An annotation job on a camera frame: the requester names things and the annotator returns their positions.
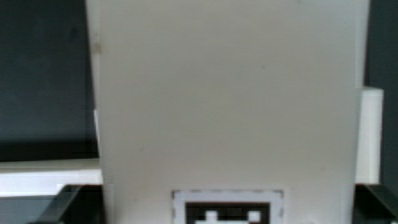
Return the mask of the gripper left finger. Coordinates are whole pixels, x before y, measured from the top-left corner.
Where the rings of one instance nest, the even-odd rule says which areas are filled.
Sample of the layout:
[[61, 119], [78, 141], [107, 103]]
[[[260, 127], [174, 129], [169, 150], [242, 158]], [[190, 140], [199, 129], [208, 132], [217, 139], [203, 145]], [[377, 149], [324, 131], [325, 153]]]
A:
[[66, 185], [62, 187], [36, 224], [107, 224], [100, 185]]

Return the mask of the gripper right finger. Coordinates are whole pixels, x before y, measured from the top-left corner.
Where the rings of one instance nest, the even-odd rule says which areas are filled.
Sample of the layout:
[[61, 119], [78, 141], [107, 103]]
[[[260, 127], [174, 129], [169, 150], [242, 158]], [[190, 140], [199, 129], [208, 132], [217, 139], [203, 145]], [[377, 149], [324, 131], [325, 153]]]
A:
[[398, 196], [381, 184], [357, 184], [352, 224], [398, 224]]

